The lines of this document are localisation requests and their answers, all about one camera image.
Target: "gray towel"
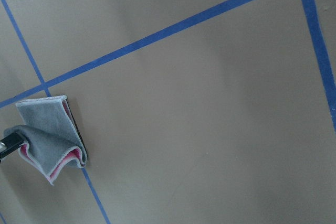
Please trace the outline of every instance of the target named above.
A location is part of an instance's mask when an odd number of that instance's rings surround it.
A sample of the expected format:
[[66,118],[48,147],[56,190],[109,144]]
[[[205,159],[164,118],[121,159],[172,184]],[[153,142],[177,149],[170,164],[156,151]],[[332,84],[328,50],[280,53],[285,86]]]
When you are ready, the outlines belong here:
[[83,168],[87,153],[77,132],[66,96],[28,99],[16,104],[25,123],[6,129],[4,136],[20,133],[20,156],[53,184],[65,165]]

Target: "blue grid line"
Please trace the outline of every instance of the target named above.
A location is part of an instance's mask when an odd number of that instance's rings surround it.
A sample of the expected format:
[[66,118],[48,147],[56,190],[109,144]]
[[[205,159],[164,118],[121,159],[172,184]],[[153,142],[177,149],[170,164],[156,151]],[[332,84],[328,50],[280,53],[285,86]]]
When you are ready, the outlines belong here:
[[[183,31],[187,28],[190,28],[194,25],[197,25],[201,22],[204,22],[210,18],[213,18],[215,16],[218,16],[224,12],[227,12],[231,9],[234,9],[238,6],[242,6],[244,4],[247,4],[249,2],[251,2],[253,0],[227,0],[222,2],[221,4],[218,4],[216,6],[213,6],[203,12],[200,12],[194,16],[191,16],[183,21],[180,21],[172,26],[169,26],[167,28],[164,28],[156,33],[153,33],[143,39],[140,39],[134,43],[131,43],[123,48],[120,48],[114,52],[111,52],[107,55],[104,55],[96,60],[93,60],[87,64],[84,64],[76,69],[73,69],[67,73],[64,73],[56,78],[53,78],[49,81],[46,82],[46,87],[50,88],[54,85],[57,85],[63,81],[66,81],[70,78],[73,78],[79,74],[82,74],[86,71],[92,70],[102,64],[105,64],[107,62],[110,62],[114,59],[117,59],[121,56],[127,55],[133,51],[139,50],[147,45],[150,45],[154,42],[157,42],[161,39],[164,39],[168,36],[171,36],[173,34],[178,33],[179,31]],[[18,100],[21,99],[21,97],[23,96],[23,93],[17,95],[16,97],[13,98],[9,98],[3,102],[0,102],[0,108],[9,105],[11,103],[14,103]]]
[[9,9],[7,1],[6,0],[1,0],[1,2],[2,2],[3,6],[4,6],[5,10],[6,10],[6,13],[7,13],[9,19],[11,20],[10,22],[12,23],[12,25],[13,25],[15,31],[16,31],[17,37],[19,38],[19,40],[20,40],[23,48],[25,49],[25,52],[26,52],[26,54],[27,54],[27,56],[28,56],[28,58],[30,60],[30,63],[31,63],[31,65],[34,68],[35,73],[36,73],[39,81],[41,82],[41,85],[43,86],[44,91],[46,92],[47,96],[50,97],[51,94],[50,94],[48,88],[45,86],[45,82],[44,82],[44,79],[42,77],[42,74],[41,74],[40,70],[38,69],[36,61],[34,60],[33,55],[32,55],[32,53],[29,50],[29,47],[28,47],[28,45],[27,45],[27,43],[26,43],[26,41],[25,41],[25,39],[24,39],[24,37],[23,37],[20,29],[19,29],[19,26],[17,25],[17,23],[15,21],[15,18],[13,16],[11,10]]
[[301,0],[327,97],[331,120],[336,131],[336,86],[327,47],[319,24],[315,0]]
[[[25,42],[25,40],[24,40],[24,38],[23,38],[23,35],[22,35],[22,33],[21,33],[21,31],[20,31],[20,29],[19,29],[19,27],[18,27],[18,25],[17,25],[17,23],[16,23],[16,21],[15,21],[15,19],[14,19],[14,16],[13,16],[11,10],[9,9],[9,6],[8,6],[6,0],[1,0],[1,2],[3,3],[4,8],[5,8],[5,10],[6,10],[8,16],[9,16],[11,22],[12,22],[12,25],[13,25],[15,31],[16,31],[16,34],[17,34],[17,36],[19,37],[19,39],[20,39],[20,41],[21,41],[21,44],[22,44],[22,46],[24,47],[24,49],[25,49],[25,51],[26,51],[26,53],[27,53],[27,56],[28,56],[28,58],[29,58],[29,60],[30,60],[30,63],[31,63],[31,65],[33,66],[33,68],[34,68],[34,70],[35,70],[35,72],[36,72],[36,75],[38,76],[38,79],[39,79],[40,82],[41,82],[41,85],[36,86],[35,88],[32,88],[32,89],[26,91],[26,93],[31,93],[31,92],[34,92],[34,91],[36,91],[36,90],[39,90],[39,91],[40,91],[40,90],[43,89],[43,90],[46,92],[47,96],[50,97],[50,96],[51,96],[50,91],[49,91],[48,87],[46,86],[46,84],[45,84],[45,82],[44,82],[44,79],[43,79],[43,77],[42,77],[42,74],[41,74],[40,70],[38,69],[38,66],[37,66],[37,64],[36,64],[36,62],[35,62],[35,60],[34,60],[34,57],[33,57],[32,53],[30,52],[30,50],[29,50],[29,48],[28,48],[28,45],[26,44],[26,42]],[[17,96],[15,97],[15,99],[17,99],[18,97],[22,97],[22,96],[23,96],[22,94],[21,94],[21,95],[17,95]],[[99,207],[99,209],[100,209],[100,211],[101,211],[101,213],[102,213],[102,215],[103,215],[103,217],[104,217],[106,223],[107,223],[107,224],[111,224],[109,218],[108,218],[107,215],[106,215],[106,212],[105,212],[105,210],[104,210],[104,207],[103,207],[103,205],[101,204],[100,199],[99,199],[99,197],[98,197],[98,195],[97,195],[97,193],[96,193],[96,190],[95,190],[94,187],[93,187],[93,184],[92,184],[92,182],[91,182],[91,179],[90,179],[90,177],[89,177],[89,175],[88,175],[86,169],[83,168],[83,169],[81,169],[81,170],[83,171],[85,180],[86,180],[88,186],[89,186],[90,189],[91,189],[91,192],[92,192],[92,194],[93,194],[93,196],[94,196],[94,198],[95,198],[95,200],[96,200],[96,203],[97,203],[97,205],[98,205],[98,207]]]
[[0,212],[0,218],[2,219],[2,222],[4,224],[7,224],[6,220],[5,220],[5,217],[2,215],[2,213]]

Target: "towel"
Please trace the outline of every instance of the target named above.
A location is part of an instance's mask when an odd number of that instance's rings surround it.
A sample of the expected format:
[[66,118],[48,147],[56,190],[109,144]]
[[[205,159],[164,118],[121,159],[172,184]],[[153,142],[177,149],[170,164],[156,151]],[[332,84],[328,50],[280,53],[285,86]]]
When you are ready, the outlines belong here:
[[67,97],[27,99],[16,103],[25,125],[4,131],[23,136],[20,156],[53,185],[65,165],[83,168],[87,153],[67,103]]

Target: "folded towel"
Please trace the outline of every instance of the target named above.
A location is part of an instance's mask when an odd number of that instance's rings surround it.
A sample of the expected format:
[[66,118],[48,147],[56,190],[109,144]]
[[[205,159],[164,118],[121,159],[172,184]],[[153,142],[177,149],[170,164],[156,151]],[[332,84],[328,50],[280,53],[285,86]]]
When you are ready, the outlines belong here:
[[65,166],[83,168],[87,153],[78,134],[65,95],[28,99],[16,104],[25,123],[6,129],[25,139],[20,156],[37,168],[53,185]]

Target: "folded cloth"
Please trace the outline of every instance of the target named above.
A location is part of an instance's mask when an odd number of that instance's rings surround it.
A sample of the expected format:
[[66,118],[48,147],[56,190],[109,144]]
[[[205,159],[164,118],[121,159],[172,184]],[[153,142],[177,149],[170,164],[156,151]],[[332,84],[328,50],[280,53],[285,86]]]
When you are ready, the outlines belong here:
[[20,156],[37,168],[53,185],[65,165],[83,168],[87,153],[78,134],[65,95],[28,99],[16,103],[25,123],[4,131],[24,139]]

